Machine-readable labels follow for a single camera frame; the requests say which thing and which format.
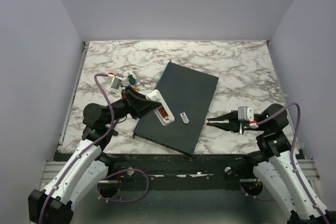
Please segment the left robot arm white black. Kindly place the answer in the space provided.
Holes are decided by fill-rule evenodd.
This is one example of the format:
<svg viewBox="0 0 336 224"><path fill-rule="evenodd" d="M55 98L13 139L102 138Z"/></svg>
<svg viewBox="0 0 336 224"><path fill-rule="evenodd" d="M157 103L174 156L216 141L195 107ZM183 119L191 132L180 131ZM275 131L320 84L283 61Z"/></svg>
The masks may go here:
<svg viewBox="0 0 336 224"><path fill-rule="evenodd" d="M71 223L78 203L102 179L118 176L115 164L104 152L118 119L131 115L141 119L154 112L166 126L174 121L159 90L143 95L128 86L121 98L103 106L88 104L83 111L86 126L82 139L58 174L42 189L28 196L29 219L33 223Z"/></svg>

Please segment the white remote control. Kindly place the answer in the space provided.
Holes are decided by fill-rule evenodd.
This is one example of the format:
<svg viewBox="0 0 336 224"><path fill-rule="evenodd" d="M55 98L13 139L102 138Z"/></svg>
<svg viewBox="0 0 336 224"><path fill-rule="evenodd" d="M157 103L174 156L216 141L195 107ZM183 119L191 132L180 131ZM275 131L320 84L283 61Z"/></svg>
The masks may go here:
<svg viewBox="0 0 336 224"><path fill-rule="evenodd" d="M163 126L167 126L174 122L175 117L159 90L152 91L146 96L146 98L148 100L159 102L161 104L157 109L154 110L154 113Z"/></svg>

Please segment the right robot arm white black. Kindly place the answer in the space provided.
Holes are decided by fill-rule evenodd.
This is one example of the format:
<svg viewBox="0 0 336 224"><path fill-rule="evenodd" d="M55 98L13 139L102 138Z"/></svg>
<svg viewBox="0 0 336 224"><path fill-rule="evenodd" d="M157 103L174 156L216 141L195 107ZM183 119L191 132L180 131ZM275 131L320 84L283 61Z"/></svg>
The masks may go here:
<svg viewBox="0 0 336 224"><path fill-rule="evenodd" d="M329 210L312 189L294 154L295 142L283 132L289 124L287 108L275 103L256 114L253 108L240 106L207 119L206 124L239 134L262 132L256 137L259 150L248 154L241 171L246 177L261 180L288 223L335 223L335 211Z"/></svg>

